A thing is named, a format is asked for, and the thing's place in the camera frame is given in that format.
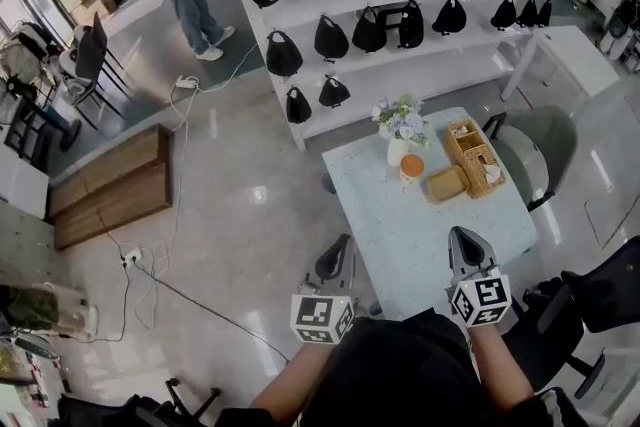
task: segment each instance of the desk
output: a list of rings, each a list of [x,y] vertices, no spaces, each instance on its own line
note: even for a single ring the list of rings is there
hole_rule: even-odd
[[[452,278],[451,227],[480,234],[493,246],[498,264],[522,254],[538,238],[504,166],[506,183],[484,198],[472,200],[463,194],[440,205],[426,201],[424,178],[451,165],[442,134],[450,123],[469,118],[461,107],[427,117],[432,147],[412,150],[425,163],[420,181],[412,185],[403,184],[398,169],[387,164],[387,141],[377,134],[323,154],[388,319],[406,319],[446,301],[444,289]]]
[[[538,47],[589,97],[596,96],[619,79],[609,61],[575,25],[545,27],[533,31],[518,66],[502,92],[504,101],[522,79]]]

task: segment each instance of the power strip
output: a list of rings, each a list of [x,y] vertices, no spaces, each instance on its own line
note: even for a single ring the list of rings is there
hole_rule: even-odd
[[[133,251],[129,251],[122,258],[122,263],[128,269],[129,267],[133,267],[134,262],[139,262],[142,260],[142,252],[140,249],[134,249]]]

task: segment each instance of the black shirt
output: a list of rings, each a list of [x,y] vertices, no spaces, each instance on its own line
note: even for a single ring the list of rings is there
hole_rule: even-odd
[[[462,332],[424,312],[405,322],[358,319],[334,351],[302,427],[584,426],[553,389],[499,413],[482,388]],[[216,427],[271,427],[261,410],[226,409]]]

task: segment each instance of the white sneaker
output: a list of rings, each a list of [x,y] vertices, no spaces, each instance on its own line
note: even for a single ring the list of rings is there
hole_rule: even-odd
[[[224,52],[219,48],[209,47],[201,54],[196,54],[196,58],[202,61],[217,61],[224,55]]]
[[[231,36],[233,36],[236,32],[236,28],[233,25],[229,25],[229,27],[225,27],[224,30],[222,31],[222,36],[220,36],[220,39],[218,41],[216,41],[213,45],[211,45],[212,47],[217,47],[220,43],[222,43],[225,39],[230,38]]]

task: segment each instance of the light blue table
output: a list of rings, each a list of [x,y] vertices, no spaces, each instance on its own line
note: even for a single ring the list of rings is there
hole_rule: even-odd
[[[411,150],[425,163],[422,177],[411,185],[401,182],[398,169],[387,164],[387,141],[379,135],[323,154],[388,319],[406,319],[446,304],[444,289],[452,278],[448,255],[452,226],[480,234],[493,246],[498,264],[521,255],[538,238],[504,166],[506,183],[483,198],[472,200],[462,194],[439,205],[425,199],[425,177],[451,165],[441,143],[447,126],[469,118],[461,107],[428,116],[432,147]]]

